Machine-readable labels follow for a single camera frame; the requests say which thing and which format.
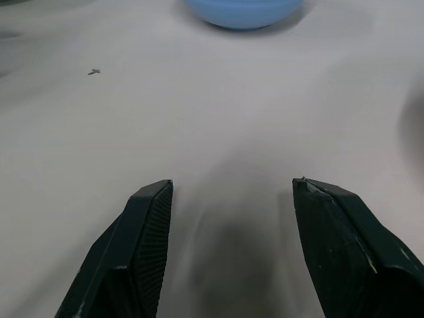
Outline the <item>blue bowl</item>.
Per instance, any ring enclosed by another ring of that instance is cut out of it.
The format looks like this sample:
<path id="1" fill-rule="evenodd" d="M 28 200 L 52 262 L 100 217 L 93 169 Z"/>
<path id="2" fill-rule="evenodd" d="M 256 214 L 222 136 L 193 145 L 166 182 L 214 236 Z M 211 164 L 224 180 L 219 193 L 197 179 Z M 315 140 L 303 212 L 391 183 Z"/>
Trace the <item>blue bowl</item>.
<path id="1" fill-rule="evenodd" d="M 278 23 L 304 0 L 184 0 L 193 14 L 218 27 L 250 30 Z"/>

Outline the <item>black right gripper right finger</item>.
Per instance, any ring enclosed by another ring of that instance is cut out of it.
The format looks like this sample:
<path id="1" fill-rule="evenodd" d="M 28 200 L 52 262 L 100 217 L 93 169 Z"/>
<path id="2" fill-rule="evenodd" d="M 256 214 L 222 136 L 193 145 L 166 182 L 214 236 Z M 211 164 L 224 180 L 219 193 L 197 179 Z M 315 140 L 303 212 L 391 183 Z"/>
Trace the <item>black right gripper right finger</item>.
<path id="1" fill-rule="evenodd" d="M 325 318 L 424 318 L 424 264 L 357 194 L 307 178 L 292 187 Z"/>

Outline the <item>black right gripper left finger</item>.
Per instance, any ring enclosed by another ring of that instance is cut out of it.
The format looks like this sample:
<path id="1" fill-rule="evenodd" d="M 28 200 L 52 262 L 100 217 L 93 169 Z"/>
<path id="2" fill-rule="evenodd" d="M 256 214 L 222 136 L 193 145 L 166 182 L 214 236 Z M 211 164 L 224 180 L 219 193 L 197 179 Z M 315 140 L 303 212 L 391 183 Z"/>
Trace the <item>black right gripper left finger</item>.
<path id="1" fill-rule="evenodd" d="M 92 244 L 54 318 L 156 318 L 173 191 L 161 180 L 130 196 Z"/>

